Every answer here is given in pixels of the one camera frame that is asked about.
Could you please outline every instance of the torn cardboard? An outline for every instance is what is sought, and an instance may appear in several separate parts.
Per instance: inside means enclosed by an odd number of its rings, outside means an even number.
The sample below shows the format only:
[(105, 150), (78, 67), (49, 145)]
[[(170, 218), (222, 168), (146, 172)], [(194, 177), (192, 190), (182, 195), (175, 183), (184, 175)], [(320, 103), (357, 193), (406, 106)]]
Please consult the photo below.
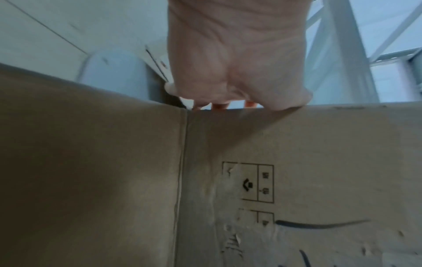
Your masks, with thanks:
[(422, 253), (420, 103), (188, 112), (0, 70), (2, 266)]

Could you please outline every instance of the cardboard flap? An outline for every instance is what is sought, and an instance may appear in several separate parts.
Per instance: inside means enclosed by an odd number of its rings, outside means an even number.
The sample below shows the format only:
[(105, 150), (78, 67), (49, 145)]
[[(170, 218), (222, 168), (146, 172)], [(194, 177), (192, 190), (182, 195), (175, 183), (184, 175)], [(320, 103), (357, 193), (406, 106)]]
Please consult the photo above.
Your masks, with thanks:
[(188, 118), (176, 266), (382, 266), (422, 252), (422, 105)]
[(185, 122), (0, 66), (0, 265), (172, 266)]

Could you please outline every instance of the hand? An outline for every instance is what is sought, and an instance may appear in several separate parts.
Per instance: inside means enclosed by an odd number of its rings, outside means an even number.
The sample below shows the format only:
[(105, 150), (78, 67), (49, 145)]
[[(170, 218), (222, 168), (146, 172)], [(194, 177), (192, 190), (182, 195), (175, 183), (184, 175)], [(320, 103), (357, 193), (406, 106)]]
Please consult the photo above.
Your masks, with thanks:
[(227, 108), (306, 105), (306, 17), (311, 0), (169, 0), (172, 95)]

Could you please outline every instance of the cardboard box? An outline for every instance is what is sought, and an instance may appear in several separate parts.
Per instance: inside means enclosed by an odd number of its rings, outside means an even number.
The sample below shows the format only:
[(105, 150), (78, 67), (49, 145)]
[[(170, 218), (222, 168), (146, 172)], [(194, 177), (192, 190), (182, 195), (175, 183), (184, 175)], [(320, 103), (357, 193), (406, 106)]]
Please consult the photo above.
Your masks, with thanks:
[(0, 265), (420, 263), (421, 114), (188, 112), (1, 66)]

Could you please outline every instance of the black marker line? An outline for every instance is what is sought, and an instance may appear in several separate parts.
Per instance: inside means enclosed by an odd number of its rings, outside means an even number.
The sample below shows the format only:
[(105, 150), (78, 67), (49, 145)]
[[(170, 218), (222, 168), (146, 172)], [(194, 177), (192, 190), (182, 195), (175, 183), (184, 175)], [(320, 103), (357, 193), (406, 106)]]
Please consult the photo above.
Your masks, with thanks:
[(312, 267), (311, 263), (309, 262), (308, 256), (303, 250), (299, 250), (300, 254), (302, 255), (303, 261), (305, 262), (306, 267)]
[(360, 223), (367, 223), (370, 220), (359, 220), (347, 223), (334, 223), (334, 224), (308, 224), (308, 223), (294, 223), (288, 221), (276, 221), (277, 225), (284, 226), (284, 227), (291, 227), (291, 228), (298, 228), (298, 229), (313, 229), (313, 230), (322, 230), (322, 229), (332, 229), (332, 228), (339, 228), (345, 227)]

